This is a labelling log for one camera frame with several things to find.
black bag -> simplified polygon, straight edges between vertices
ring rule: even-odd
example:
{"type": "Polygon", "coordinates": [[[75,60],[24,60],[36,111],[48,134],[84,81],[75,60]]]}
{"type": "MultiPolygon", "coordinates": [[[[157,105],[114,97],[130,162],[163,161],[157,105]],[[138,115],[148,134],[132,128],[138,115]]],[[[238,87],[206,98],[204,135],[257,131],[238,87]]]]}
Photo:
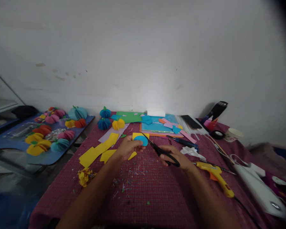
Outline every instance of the black bag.
{"type": "Polygon", "coordinates": [[[38,110],[33,106],[19,106],[11,111],[19,119],[31,117],[38,113],[38,110]]]}

hand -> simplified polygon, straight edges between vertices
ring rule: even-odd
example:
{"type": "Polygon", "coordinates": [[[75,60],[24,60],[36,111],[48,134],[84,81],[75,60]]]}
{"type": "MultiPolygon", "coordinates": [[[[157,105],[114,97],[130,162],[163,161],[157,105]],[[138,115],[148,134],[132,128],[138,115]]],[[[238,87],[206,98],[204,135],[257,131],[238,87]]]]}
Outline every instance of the hand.
{"type": "MultiPolygon", "coordinates": [[[[183,170],[188,170],[189,168],[193,167],[193,163],[186,157],[184,156],[179,150],[176,149],[176,147],[172,145],[161,145],[159,146],[161,149],[164,151],[169,152],[174,158],[176,158],[177,161],[180,163],[180,168],[183,170]]],[[[168,166],[168,164],[165,161],[170,161],[174,163],[172,159],[170,159],[168,156],[161,154],[160,155],[160,160],[163,165],[168,166]]]]}
{"type": "Polygon", "coordinates": [[[142,146],[142,144],[142,141],[133,141],[133,137],[128,135],[124,138],[114,155],[123,158],[124,161],[127,161],[133,152],[143,152],[143,150],[145,150],[146,147],[142,146]]]}

white wall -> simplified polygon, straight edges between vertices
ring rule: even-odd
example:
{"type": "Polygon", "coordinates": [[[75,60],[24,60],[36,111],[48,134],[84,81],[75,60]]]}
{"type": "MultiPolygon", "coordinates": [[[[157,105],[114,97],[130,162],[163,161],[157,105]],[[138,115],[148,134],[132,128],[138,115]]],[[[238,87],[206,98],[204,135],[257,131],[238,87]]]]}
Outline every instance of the white wall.
{"type": "Polygon", "coordinates": [[[200,116],[224,100],[245,145],[286,145],[286,29],[269,2],[0,0],[0,75],[40,110],[200,116]]]}

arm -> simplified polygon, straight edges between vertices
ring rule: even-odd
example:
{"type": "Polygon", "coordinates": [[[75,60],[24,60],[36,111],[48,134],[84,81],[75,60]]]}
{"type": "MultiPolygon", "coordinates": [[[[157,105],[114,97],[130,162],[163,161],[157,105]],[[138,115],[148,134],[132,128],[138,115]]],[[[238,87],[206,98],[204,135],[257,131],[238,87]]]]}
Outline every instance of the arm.
{"type": "Polygon", "coordinates": [[[142,144],[142,141],[132,141],[132,136],[125,137],[117,151],[69,206],[56,228],[92,228],[122,163],[128,160],[134,151],[143,152],[145,147],[141,146],[142,144]]]}
{"type": "MultiPolygon", "coordinates": [[[[180,167],[185,171],[207,228],[241,228],[236,219],[227,211],[222,201],[215,195],[197,167],[174,146],[163,145],[160,147],[170,152],[179,161],[180,167]]],[[[164,154],[161,155],[160,159],[165,166],[168,166],[165,161],[173,162],[164,154]]]]}

smartphone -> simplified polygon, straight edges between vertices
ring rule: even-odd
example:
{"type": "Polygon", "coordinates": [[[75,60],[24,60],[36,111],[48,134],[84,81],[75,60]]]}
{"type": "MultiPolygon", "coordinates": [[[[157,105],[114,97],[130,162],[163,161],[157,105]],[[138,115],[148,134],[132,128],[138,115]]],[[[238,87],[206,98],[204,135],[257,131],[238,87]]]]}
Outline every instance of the smartphone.
{"type": "Polygon", "coordinates": [[[186,123],[189,124],[190,127],[192,127],[193,129],[202,129],[202,127],[201,127],[198,123],[196,123],[190,116],[188,116],[188,115],[182,115],[181,117],[182,117],[182,118],[184,119],[184,121],[186,121],[186,123]]]}

